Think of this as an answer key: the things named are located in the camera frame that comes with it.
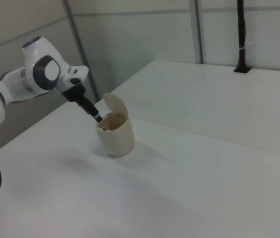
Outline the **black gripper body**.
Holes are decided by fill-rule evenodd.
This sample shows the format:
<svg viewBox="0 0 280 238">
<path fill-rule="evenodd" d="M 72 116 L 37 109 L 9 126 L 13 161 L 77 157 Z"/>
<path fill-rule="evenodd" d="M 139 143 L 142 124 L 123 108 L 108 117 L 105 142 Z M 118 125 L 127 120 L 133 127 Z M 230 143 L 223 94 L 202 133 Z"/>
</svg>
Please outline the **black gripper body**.
<svg viewBox="0 0 280 238">
<path fill-rule="evenodd" d="M 85 87 L 83 84 L 76 84 L 73 87 L 61 92 L 61 94 L 67 99 L 69 102 L 77 102 L 81 103 L 84 100 Z"/>
</svg>

